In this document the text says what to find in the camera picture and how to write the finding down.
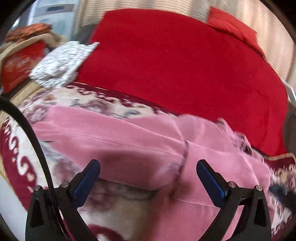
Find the pink corduroy garment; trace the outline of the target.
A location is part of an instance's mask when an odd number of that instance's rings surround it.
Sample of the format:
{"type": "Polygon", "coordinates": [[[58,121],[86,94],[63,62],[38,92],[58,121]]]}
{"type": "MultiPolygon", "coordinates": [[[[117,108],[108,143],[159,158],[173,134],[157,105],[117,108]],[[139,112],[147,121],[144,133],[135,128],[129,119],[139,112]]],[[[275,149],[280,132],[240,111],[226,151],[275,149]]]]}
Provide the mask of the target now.
{"type": "Polygon", "coordinates": [[[238,186],[270,185],[263,157],[223,119],[166,114],[120,120],[53,105],[33,124],[37,138],[75,164],[101,164],[101,178],[156,191],[145,240],[198,240],[218,213],[196,174],[204,159],[238,186]]]}

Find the red box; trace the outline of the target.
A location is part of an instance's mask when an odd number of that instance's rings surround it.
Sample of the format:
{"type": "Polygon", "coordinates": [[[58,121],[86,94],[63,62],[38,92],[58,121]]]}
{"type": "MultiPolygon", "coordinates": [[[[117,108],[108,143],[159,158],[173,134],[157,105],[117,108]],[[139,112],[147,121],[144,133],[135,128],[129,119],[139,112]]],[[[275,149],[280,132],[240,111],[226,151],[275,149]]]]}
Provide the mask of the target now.
{"type": "Polygon", "coordinates": [[[1,87],[5,94],[29,77],[32,69],[44,58],[46,44],[37,41],[1,57],[1,87]]]}

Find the white patterned folded cloth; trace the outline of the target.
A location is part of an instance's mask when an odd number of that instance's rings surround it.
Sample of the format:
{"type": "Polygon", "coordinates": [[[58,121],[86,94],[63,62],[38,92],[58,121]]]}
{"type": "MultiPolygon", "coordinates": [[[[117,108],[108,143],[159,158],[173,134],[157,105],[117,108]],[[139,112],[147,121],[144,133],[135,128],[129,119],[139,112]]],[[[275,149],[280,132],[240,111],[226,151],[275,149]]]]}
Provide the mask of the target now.
{"type": "Polygon", "coordinates": [[[60,45],[32,69],[29,78],[45,89],[64,87],[76,79],[78,68],[98,46],[99,42],[85,45],[78,41],[60,45]]]}

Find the red bed cover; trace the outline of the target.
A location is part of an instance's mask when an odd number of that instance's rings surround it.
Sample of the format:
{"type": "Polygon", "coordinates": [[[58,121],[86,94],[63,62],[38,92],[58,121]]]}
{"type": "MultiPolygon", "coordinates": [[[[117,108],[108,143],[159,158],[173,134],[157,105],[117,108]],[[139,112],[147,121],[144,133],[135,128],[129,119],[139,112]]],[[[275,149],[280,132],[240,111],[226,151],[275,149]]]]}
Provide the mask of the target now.
{"type": "Polygon", "coordinates": [[[174,113],[223,118],[250,144],[284,154],[287,93],[273,68],[242,41],[168,11],[108,11],[77,81],[142,98],[174,113]]]}

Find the red pillow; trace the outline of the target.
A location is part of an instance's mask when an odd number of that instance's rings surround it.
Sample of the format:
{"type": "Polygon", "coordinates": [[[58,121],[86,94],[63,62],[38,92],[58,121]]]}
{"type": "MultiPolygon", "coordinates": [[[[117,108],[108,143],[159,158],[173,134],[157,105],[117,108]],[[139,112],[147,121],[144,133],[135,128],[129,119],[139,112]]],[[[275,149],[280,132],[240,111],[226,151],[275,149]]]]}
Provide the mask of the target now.
{"type": "Polygon", "coordinates": [[[207,24],[219,32],[226,33],[241,40],[250,48],[254,49],[263,59],[266,59],[264,51],[257,42],[257,33],[255,30],[248,27],[233,15],[211,6],[207,24]]]}

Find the orange patterned cloth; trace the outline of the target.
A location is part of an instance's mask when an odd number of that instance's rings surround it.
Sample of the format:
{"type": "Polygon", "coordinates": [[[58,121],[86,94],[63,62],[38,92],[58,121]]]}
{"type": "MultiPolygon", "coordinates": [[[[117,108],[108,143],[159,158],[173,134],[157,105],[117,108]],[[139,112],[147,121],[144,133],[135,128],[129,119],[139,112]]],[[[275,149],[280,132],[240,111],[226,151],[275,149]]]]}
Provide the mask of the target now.
{"type": "Polygon", "coordinates": [[[5,41],[8,42],[22,42],[44,33],[50,32],[52,25],[46,23],[36,23],[26,27],[18,28],[10,31],[6,35],[5,41]]]}

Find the white air conditioner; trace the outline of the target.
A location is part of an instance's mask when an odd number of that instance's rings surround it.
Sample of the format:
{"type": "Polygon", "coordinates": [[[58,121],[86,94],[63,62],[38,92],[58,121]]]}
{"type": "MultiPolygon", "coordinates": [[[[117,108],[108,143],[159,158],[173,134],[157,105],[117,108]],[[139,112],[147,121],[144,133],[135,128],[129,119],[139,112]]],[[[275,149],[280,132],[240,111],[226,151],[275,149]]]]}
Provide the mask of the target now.
{"type": "Polygon", "coordinates": [[[14,27],[25,27],[35,23],[46,23],[52,31],[70,40],[74,18],[78,8],[77,0],[35,1],[14,23],[14,27]]]}

